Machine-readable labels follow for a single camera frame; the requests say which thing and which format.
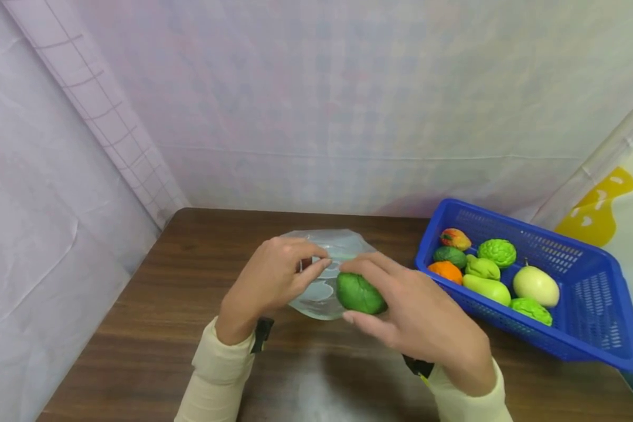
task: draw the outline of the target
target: plastic bag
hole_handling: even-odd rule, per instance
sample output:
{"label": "plastic bag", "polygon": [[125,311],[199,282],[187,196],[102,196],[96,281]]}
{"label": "plastic bag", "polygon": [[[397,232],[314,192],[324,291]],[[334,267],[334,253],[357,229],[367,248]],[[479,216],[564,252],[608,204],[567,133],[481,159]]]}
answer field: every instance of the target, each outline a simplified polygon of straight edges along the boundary
{"label": "plastic bag", "polygon": [[330,321],[341,317],[345,310],[335,297],[335,283],[340,273],[338,267],[360,253],[375,252],[375,248],[351,230],[296,230],[282,237],[308,239],[327,250],[333,259],[333,263],[289,305],[313,319]]}

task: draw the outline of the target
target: white fabric backdrop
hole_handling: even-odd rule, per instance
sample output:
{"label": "white fabric backdrop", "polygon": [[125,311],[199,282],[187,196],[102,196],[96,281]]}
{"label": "white fabric backdrop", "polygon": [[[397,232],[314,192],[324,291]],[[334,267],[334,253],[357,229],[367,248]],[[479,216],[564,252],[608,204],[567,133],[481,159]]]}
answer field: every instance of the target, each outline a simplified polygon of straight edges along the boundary
{"label": "white fabric backdrop", "polygon": [[4,3],[35,50],[0,8],[0,421],[44,405],[148,214],[457,196],[551,226],[633,144],[633,0]]}
{"label": "white fabric backdrop", "polygon": [[36,418],[157,232],[0,4],[0,422]]}
{"label": "white fabric backdrop", "polygon": [[42,62],[157,226],[189,206],[151,136],[90,48],[67,0],[5,1]]}
{"label": "white fabric backdrop", "polygon": [[530,219],[633,109],[633,0],[69,4],[198,207]]}

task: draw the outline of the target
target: forearm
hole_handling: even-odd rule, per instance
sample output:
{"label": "forearm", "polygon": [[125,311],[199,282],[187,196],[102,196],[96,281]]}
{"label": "forearm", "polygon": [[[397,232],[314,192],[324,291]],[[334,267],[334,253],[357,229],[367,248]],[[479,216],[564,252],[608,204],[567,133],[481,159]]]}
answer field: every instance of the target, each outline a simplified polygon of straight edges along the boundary
{"label": "forearm", "polygon": [[497,363],[492,360],[494,388],[483,396],[472,397],[459,390],[451,379],[460,381],[465,376],[448,374],[436,365],[428,379],[429,389],[436,398],[441,422],[511,422],[511,415],[504,402],[504,380]]}
{"label": "forearm", "polygon": [[234,422],[241,393],[249,378],[255,342],[253,333],[233,346],[220,341],[217,318],[206,326],[192,365],[194,372],[175,422]]}

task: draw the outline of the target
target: right hand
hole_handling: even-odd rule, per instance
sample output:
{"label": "right hand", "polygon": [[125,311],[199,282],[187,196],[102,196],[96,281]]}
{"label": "right hand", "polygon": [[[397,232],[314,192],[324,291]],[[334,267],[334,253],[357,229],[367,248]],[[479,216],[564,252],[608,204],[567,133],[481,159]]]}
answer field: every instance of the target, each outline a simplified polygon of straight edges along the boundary
{"label": "right hand", "polygon": [[375,252],[357,256],[340,270],[362,275],[387,301],[386,321],[346,311],[344,320],[413,359],[440,364],[455,387],[470,396],[495,386],[490,342],[431,277]]}

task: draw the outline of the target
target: basket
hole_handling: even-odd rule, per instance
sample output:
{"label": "basket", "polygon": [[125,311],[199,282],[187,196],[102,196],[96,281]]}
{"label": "basket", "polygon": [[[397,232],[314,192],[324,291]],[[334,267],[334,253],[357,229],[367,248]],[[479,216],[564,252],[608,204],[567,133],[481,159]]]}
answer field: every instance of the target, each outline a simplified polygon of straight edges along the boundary
{"label": "basket", "polygon": [[[516,246],[517,259],[502,271],[502,282],[512,289],[513,276],[525,258],[553,277],[560,302],[550,309],[548,327],[427,270],[446,228],[458,228],[472,241],[466,253],[489,239],[507,239]],[[633,370],[633,306],[626,280],[616,259],[600,248],[520,222],[490,210],[445,199],[431,218],[415,258],[420,271],[432,277],[468,314],[511,332],[561,360],[600,360],[622,370]]]}

